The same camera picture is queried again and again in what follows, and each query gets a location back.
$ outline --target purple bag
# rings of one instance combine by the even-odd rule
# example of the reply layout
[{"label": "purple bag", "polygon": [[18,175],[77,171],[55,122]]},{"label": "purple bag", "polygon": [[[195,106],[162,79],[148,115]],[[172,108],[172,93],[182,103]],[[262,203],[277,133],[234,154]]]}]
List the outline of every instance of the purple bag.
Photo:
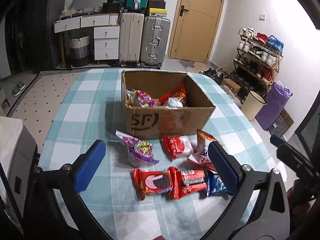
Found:
[{"label": "purple bag", "polygon": [[284,109],[292,93],[280,81],[272,84],[271,90],[266,95],[267,104],[256,115],[256,120],[263,130],[267,130],[276,121]]}]

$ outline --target silver suitcase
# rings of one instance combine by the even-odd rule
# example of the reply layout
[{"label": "silver suitcase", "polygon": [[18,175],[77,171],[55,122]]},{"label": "silver suitcase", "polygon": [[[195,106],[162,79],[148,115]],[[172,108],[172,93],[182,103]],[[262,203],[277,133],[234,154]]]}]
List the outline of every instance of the silver suitcase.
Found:
[{"label": "silver suitcase", "polygon": [[123,13],[120,23],[119,62],[139,62],[144,15]]},{"label": "silver suitcase", "polygon": [[170,30],[170,20],[162,17],[144,18],[142,45],[140,53],[141,66],[152,65],[161,68]]}]

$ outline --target trash can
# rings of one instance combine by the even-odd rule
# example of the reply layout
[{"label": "trash can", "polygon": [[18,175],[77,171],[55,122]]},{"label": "trash can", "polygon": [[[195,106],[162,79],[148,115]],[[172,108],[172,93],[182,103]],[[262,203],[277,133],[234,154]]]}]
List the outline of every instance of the trash can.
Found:
[{"label": "trash can", "polygon": [[252,121],[261,108],[266,104],[266,101],[259,94],[250,91],[247,99],[241,107],[241,111],[249,121]]},{"label": "trash can", "polygon": [[72,39],[70,44],[71,64],[73,67],[84,67],[90,63],[90,39],[89,36],[82,37],[81,33],[79,39]]}]

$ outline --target drawer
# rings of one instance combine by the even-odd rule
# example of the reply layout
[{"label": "drawer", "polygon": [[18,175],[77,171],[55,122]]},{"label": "drawer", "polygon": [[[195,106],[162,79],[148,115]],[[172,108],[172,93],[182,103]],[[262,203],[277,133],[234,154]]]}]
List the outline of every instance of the drawer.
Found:
[{"label": "drawer", "polygon": [[54,26],[55,33],[79,29],[80,18],[71,18],[71,19],[62,20],[61,22],[55,23],[53,26]]},{"label": "drawer", "polygon": [[94,50],[94,59],[118,59],[119,58],[119,49],[95,49]]},{"label": "drawer", "polygon": [[119,38],[120,26],[98,27],[94,28],[94,38]]},{"label": "drawer", "polygon": [[94,40],[94,49],[119,49],[119,39],[96,39]]},{"label": "drawer", "polygon": [[110,15],[89,16],[81,18],[81,28],[109,25]]}]

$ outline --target plaid tablecloth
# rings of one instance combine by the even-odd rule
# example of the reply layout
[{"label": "plaid tablecloth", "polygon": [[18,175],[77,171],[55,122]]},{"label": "plaid tablecloth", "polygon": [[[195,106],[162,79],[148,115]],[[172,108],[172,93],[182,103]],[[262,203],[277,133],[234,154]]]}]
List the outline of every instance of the plaid tablecloth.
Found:
[{"label": "plaid tablecloth", "polygon": [[[100,225],[114,239],[200,239],[221,215],[228,202],[222,197],[199,199],[195,193],[178,201],[161,195],[138,201],[132,185],[132,167],[125,148],[115,138],[116,130],[125,132],[121,104],[121,72],[123,69],[97,69],[81,74],[66,94],[50,127],[39,166],[44,170],[59,169],[73,163],[96,139],[105,141],[106,157],[95,173],[88,189],[80,195]],[[275,162],[260,136],[239,108],[210,78],[189,73],[204,93],[217,106],[204,131],[225,144],[225,150],[240,164],[258,171],[270,171]],[[190,136],[196,145],[196,136]],[[159,164],[145,170],[184,167],[186,161],[170,161],[160,141],[153,143]],[[56,193],[70,225],[61,195]],[[243,216],[248,218],[257,193],[252,195]]]}]

